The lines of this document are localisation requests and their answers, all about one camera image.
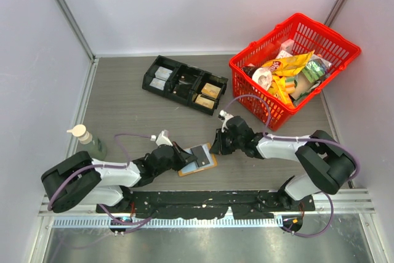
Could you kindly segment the orange leather card holder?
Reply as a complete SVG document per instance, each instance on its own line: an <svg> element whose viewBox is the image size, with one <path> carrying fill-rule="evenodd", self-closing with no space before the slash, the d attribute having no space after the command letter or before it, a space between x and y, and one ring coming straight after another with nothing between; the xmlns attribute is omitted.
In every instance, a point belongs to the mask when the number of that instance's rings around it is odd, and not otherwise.
<svg viewBox="0 0 394 263"><path fill-rule="evenodd" d="M187 175L190 175L190 174L193 174L193 173L197 173L197 172L201 172L201 171L204 171L204 170L207 170L207 169L211 169L211 168L214 168L214 167L217 166L217 160L216 160L215 156L209 152L209 150L211 148L211 144L210 143L205 143L205 144L201 144L201 145L204 147L206 153L208 154L208 158L209 158L211 163L209 165L207 165L207 166L203 166L201 168L198 168L197 165L196 165L196 162L192 162L192 163L186 165L184 168L182 168L178 172L178 175L180 177L187 176ZM192 153L191 152L191 148L187 148L185 151L188 152L188 153Z"/></svg>

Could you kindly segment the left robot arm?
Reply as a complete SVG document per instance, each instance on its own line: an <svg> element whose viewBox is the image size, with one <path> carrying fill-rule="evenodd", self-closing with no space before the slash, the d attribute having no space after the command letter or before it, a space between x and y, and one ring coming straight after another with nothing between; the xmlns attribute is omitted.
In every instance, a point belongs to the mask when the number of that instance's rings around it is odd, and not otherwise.
<svg viewBox="0 0 394 263"><path fill-rule="evenodd" d="M49 199L47 209L66 212L79 204L102 204L117 212L131 207L129 188L143 187L168 170L180 171L198 159L176 142L126 163L100 161L77 152L41 176Z"/></svg>

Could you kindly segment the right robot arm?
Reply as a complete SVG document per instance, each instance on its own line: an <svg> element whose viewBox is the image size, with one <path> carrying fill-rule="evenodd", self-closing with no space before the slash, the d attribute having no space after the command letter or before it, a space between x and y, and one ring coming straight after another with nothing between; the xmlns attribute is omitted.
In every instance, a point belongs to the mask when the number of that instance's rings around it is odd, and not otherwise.
<svg viewBox="0 0 394 263"><path fill-rule="evenodd" d="M278 137L254 132L240 116L225 111L220 112L219 120L222 126L215 132L212 154L230 155L241 150L250 158L301 164L304 175L290 177L278 190L278 203L284 210L293 210L302 199L318 192L335 195L359 171L358 160L324 131L302 137Z"/></svg>

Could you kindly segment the tan card box upper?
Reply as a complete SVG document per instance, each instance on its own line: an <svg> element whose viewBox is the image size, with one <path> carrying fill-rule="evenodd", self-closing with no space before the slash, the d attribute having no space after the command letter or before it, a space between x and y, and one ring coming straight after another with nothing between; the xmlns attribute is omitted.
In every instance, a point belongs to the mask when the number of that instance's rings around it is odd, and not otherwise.
<svg viewBox="0 0 394 263"><path fill-rule="evenodd" d="M206 83L203 88L201 89L201 93L205 96L211 97L216 99L219 96L221 91L220 87L217 87L213 84Z"/></svg>

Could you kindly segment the white card box upper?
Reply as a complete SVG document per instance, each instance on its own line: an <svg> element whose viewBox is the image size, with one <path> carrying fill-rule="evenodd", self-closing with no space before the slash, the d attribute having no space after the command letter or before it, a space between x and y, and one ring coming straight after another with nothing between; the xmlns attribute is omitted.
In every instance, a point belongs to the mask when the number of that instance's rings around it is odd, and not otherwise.
<svg viewBox="0 0 394 263"><path fill-rule="evenodd" d="M171 74L172 70L165 68L165 67L158 67L158 69L155 72L155 78L161 79L163 81L167 81Z"/></svg>

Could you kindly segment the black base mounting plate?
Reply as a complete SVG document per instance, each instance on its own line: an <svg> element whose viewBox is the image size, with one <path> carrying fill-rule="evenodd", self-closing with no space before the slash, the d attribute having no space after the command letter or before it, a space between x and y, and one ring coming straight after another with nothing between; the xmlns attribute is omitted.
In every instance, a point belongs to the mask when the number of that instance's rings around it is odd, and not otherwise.
<svg viewBox="0 0 394 263"><path fill-rule="evenodd" d="M275 212L314 211L312 196L286 201L268 190L132 192L107 210L147 219L222 219L230 209L235 219L271 218Z"/></svg>

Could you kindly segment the black compartment tray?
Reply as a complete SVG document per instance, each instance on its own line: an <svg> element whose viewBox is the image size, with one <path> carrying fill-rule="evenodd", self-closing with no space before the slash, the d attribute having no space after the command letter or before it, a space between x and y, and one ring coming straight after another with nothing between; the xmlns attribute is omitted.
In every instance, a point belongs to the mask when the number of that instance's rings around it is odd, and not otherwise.
<svg viewBox="0 0 394 263"><path fill-rule="evenodd" d="M150 86L150 82L155 78L155 72L158 67L165 67L173 71L170 78L166 81L163 91ZM151 64L147 72L145 72L142 89L202 113L212 115L219 106L220 99L227 89L227 82L228 79L222 76L217 76L209 71L159 55L155 58L155 61ZM219 96L216 99L201 93L201 89L206 83L221 88ZM195 103L195 99L199 94L215 101L212 110Z"/></svg>

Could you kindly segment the white paper roll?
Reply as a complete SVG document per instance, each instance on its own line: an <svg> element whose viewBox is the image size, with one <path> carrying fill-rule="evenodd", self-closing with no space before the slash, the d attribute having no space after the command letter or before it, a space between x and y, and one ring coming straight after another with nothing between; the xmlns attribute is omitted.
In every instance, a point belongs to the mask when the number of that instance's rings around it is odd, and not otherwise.
<svg viewBox="0 0 394 263"><path fill-rule="evenodd" d="M273 81L272 72L266 67L258 67L252 74L252 80L267 91Z"/></svg>

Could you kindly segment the green soap pump bottle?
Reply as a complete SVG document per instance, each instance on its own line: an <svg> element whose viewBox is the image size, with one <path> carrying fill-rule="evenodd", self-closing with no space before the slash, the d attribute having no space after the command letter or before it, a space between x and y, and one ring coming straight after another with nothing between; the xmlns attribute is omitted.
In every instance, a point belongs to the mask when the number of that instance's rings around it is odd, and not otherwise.
<svg viewBox="0 0 394 263"><path fill-rule="evenodd" d="M107 155L107 147L97 136L90 133L85 125L75 125L72 129L69 129L66 132L77 138L79 143L82 145L82 150L88 152L91 158L100 161L105 159Z"/></svg>

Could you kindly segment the yellow chips bag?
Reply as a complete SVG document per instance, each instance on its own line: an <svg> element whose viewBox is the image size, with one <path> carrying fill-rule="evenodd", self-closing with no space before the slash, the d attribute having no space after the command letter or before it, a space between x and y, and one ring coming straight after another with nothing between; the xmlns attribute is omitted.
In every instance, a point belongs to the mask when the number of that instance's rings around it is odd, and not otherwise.
<svg viewBox="0 0 394 263"><path fill-rule="evenodd" d="M314 51L310 51L306 54L272 59L265 62L262 67L268 68L272 72L273 77L272 84L267 92L288 108L293 109L292 101L286 90L286 79L297 76L306 66L313 54Z"/></svg>

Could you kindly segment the red plastic shopping basket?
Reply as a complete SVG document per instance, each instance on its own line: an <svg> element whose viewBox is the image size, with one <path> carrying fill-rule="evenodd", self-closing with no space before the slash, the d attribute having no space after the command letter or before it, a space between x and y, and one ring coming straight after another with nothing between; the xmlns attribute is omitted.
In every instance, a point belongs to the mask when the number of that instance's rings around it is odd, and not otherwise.
<svg viewBox="0 0 394 263"><path fill-rule="evenodd" d="M230 60L233 95L276 131L360 54L334 30L296 13Z"/></svg>

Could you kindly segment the pink white carton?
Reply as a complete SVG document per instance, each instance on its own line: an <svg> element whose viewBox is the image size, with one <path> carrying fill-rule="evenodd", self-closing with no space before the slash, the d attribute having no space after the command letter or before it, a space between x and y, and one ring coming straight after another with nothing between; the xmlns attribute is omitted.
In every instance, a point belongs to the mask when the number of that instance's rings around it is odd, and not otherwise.
<svg viewBox="0 0 394 263"><path fill-rule="evenodd" d="M291 54L294 43L295 41L293 39L287 39L286 41L281 43L280 50L286 51L287 53Z"/></svg>

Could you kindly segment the green foil snack packet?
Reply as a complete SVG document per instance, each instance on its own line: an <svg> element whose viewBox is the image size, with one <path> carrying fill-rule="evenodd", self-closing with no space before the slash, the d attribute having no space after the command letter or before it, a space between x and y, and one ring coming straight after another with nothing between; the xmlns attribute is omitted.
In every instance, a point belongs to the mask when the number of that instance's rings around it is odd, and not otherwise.
<svg viewBox="0 0 394 263"><path fill-rule="evenodd" d="M327 70L328 69L323 60L316 58L307 62L306 66L302 69L302 73L310 83L314 83L324 76Z"/></svg>

